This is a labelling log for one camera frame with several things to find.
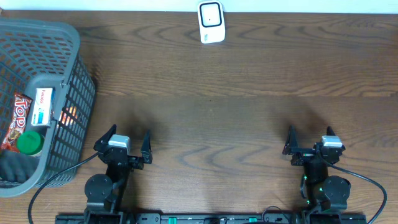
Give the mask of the green lid jar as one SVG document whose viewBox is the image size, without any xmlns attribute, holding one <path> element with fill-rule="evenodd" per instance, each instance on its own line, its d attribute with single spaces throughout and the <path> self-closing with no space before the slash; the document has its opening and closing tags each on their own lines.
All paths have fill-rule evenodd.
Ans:
<svg viewBox="0 0 398 224">
<path fill-rule="evenodd" d="M 17 149 L 28 156 L 40 156 L 44 145 L 44 137 L 35 131 L 26 131 L 17 140 Z"/>
</svg>

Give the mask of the orange tissue pack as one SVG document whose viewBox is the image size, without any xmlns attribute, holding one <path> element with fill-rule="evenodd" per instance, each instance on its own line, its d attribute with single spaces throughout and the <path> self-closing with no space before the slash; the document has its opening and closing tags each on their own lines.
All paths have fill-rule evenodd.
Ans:
<svg viewBox="0 0 398 224">
<path fill-rule="evenodd" d="M 78 119 L 78 110 L 76 106 L 71 106 L 62 112 L 59 121 L 65 126 L 72 126 Z"/>
</svg>

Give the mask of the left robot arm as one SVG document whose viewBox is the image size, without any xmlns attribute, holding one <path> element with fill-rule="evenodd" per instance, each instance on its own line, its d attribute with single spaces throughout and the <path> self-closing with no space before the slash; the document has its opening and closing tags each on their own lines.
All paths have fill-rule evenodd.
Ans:
<svg viewBox="0 0 398 224">
<path fill-rule="evenodd" d="M 136 222 L 132 213 L 120 210 L 120 204 L 130 173 L 152 163 L 150 131 L 144 135 L 141 155 L 132 156 L 130 137 L 116 134 L 116 129 L 117 126 L 112 125 L 94 145 L 94 150 L 107 169 L 104 174 L 90 177 L 85 184 L 87 203 L 83 222 L 87 224 Z"/>
</svg>

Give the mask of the red Top candy wrapper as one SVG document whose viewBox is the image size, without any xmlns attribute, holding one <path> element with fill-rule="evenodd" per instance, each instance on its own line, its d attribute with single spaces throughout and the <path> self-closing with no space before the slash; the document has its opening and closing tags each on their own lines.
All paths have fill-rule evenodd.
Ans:
<svg viewBox="0 0 398 224">
<path fill-rule="evenodd" d="M 12 120 L 1 144 L 1 150 L 19 152 L 17 140 L 24 133 L 27 125 L 32 99 L 25 95 L 14 95 L 14 108 Z"/>
</svg>

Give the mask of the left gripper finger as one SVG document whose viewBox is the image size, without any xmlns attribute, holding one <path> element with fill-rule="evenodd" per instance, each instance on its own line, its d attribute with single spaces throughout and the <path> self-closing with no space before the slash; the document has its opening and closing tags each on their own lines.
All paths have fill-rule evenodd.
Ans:
<svg viewBox="0 0 398 224">
<path fill-rule="evenodd" d="M 116 130 L 117 126 L 116 124 L 113 124 L 110 129 L 95 142 L 93 149 L 96 152 L 106 152 L 110 148 L 109 140 L 114 134 L 116 134 Z"/>
<path fill-rule="evenodd" d="M 150 145 L 150 131 L 147 130 L 144 140 L 141 146 L 141 155 L 143 159 L 143 163 L 145 164 L 152 164 L 153 156 L 152 156 L 152 149 Z"/>
</svg>

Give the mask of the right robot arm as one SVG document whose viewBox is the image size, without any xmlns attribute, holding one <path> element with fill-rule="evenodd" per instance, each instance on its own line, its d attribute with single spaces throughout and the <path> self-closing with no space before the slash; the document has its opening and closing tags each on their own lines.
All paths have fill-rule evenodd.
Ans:
<svg viewBox="0 0 398 224">
<path fill-rule="evenodd" d="M 300 184 L 307 208 L 292 216 L 292 223 L 341 223 L 341 212 L 347 209 L 350 182 L 330 175 L 328 167 L 340 160 L 345 150 L 340 138 L 327 127 L 326 134 L 313 147 L 300 147 L 293 126 L 289 127 L 282 153 L 292 157 L 293 166 L 303 167 Z"/>
</svg>

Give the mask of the white Panadol box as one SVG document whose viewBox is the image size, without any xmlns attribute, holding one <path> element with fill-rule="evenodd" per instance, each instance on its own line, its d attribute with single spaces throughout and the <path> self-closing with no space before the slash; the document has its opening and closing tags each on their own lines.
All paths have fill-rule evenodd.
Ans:
<svg viewBox="0 0 398 224">
<path fill-rule="evenodd" d="M 54 97 L 55 90 L 53 88 L 36 89 L 31 125 L 48 126 L 50 124 Z"/>
</svg>

